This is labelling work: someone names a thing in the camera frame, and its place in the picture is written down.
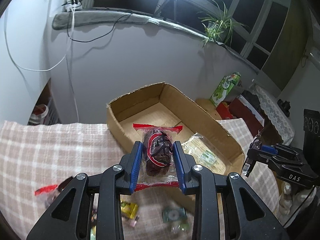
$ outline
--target power strip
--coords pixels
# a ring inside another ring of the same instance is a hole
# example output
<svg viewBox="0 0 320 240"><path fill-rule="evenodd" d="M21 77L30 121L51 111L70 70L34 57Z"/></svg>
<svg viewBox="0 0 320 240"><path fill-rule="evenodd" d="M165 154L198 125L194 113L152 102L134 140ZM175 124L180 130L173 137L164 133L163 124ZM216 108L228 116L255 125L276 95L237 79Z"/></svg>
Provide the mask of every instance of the power strip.
<svg viewBox="0 0 320 240"><path fill-rule="evenodd" d="M66 0L64 8L66 12L70 12L72 8L74 8L75 11L79 11L82 9L82 4L79 0Z"/></svg>

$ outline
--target light stand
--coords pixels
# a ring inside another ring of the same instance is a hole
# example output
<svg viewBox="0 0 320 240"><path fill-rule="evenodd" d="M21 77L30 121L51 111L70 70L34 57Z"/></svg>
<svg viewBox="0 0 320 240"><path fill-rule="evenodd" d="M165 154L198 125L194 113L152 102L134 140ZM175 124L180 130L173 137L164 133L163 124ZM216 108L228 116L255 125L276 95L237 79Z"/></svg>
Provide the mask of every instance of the light stand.
<svg viewBox="0 0 320 240"><path fill-rule="evenodd" d="M158 8L158 10L156 10L156 12L154 13L153 17L158 16L162 9L170 2L171 0L165 0L165 2ZM173 0L173 21L174 23L177 23L177 0Z"/></svg>

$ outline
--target plaid tablecloth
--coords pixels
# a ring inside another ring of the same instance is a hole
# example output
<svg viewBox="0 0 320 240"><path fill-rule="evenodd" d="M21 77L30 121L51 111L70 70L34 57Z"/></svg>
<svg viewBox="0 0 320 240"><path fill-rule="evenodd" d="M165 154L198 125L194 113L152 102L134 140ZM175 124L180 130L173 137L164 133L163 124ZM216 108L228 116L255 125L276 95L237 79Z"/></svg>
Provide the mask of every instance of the plaid tablecloth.
<svg viewBox="0 0 320 240"><path fill-rule="evenodd" d="M241 119L220 121L247 152L252 136ZM85 172L89 176L119 163L124 154L105 124L23 126L5 122L0 131L0 210L22 239L45 211L34 196L40 187ZM271 171L257 164L247 182L271 209L278 189ZM161 211L176 206L161 188L138 191L130 198L139 207L135 229L124 224L125 239L191 239L191 232L175 237L162 222ZM192 226L193 217L188 215Z"/></svg>

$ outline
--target spider plant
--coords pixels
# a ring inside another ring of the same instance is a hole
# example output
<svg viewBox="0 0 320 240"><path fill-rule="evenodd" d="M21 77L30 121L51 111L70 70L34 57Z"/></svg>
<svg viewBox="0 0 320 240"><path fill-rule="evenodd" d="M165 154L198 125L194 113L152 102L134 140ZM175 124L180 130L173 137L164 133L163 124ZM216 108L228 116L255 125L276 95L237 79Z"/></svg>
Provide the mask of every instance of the spider plant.
<svg viewBox="0 0 320 240"><path fill-rule="evenodd" d="M232 21L231 15L228 14L228 9L223 1L223 12L220 10L218 3L215 0L212 1L217 5L220 15L216 17L207 13L207 17L199 17L199 19L201 19L202 25L204 26L205 34L207 36L207 38L203 40L203 47L207 44L208 41L222 42L224 44L227 44L227 42L230 40L231 45L234 26L245 25Z"/></svg>

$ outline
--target silver screw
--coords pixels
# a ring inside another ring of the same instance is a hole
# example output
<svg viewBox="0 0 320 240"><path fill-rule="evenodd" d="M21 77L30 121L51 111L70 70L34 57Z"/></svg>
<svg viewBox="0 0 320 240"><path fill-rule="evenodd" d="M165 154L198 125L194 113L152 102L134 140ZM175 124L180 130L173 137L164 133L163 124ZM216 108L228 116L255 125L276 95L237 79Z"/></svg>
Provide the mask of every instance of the silver screw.
<svg viewBox="0 0 320 240"><path fill-rule="evenodd" d="M239 179L240 175L238 173L236 173L236 172L232 172L232 173L230 173L230 177L232 179Z"/></svg>
<svg viewBox="0 0 320 240"><path fill-rule="evenodd" d="M85 174L84 173L79 173L78 175L77 175L77 179L79 179L79 180L82 180L82 179L84 179L85 178Z"/></svg>
<svg viewBox="0 0 320 240"><path fill-rule="evenodd" d="M113 169L114 171L120 171L120 170L122 170L122 166L119 165L119 164L117 164L117 165L113 166L112 169Z"/></svg>
<svg viewBox="0 0 320 240"><path fill-rule="evenodd" d="M196 165L193 166L193 169L195 171L201 171L203 169L203 167L200 164L196 164Z"/></svg>

